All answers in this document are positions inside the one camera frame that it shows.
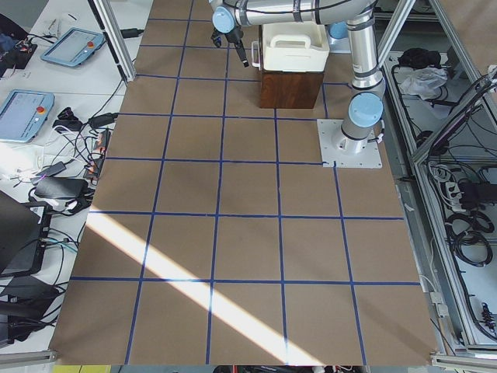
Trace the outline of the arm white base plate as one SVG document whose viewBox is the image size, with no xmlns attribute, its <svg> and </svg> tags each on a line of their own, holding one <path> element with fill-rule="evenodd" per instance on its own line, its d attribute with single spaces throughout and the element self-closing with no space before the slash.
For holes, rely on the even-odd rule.
<svg viewBox="0 0 497 373">
<path fill-rule="evenodd" d="M 324 167 L 381 169 L 382 161 L 374 130 L 366 139 L 351 140 L 342 132 L 341 119 L 318 119 L 317 129 Z"/>
</svg>

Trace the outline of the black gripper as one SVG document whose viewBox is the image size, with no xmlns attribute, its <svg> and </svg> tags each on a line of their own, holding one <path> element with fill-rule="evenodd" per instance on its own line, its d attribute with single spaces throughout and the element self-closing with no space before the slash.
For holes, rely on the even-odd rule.
<svg viewBox="0 0 497 373">
<path fill-rule="evenodd" d="M 225 37 L 226 41 L 229 44 L 234 44 L 236 53 L 237 53 L 241 63 L 243 64 L 243 66 L 245 68 L 247 68 L 249 66 L 249 61 L 247 58 L 244 44 L 242 42 L 243 35 L 244 35 L 244 33 L 243 33 L 242 28 L 240 26 L 236 26 L 233 30 L 231 30 L 227 33 L 222 33 L 221 31 L 214 28 L 210 38 L 211 38 L 213 45 L 216 48 L 221 47 L 221 38 L 222 37 Z"/>
</svg>

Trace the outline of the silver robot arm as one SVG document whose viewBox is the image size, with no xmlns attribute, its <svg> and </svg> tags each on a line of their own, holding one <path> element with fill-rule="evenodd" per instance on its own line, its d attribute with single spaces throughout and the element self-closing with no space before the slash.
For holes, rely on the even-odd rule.
<svg viewBox="0 0 497 373">
<path fill-rule="evenodd" d="M 372 1 L 212 1 L 212 39 L 234 44 L 247 61 L 242 27 L 261 26 L 263 66 L 267 70 L 321 71 L 328 52 L 325 26 L 344 23 L 353 66 L 356 93 L 339 129 L 332 135 L 334 148 L 355 155 L 367 146 L 382 112 L 384 78 L 377 59 Z"/>
</svg>

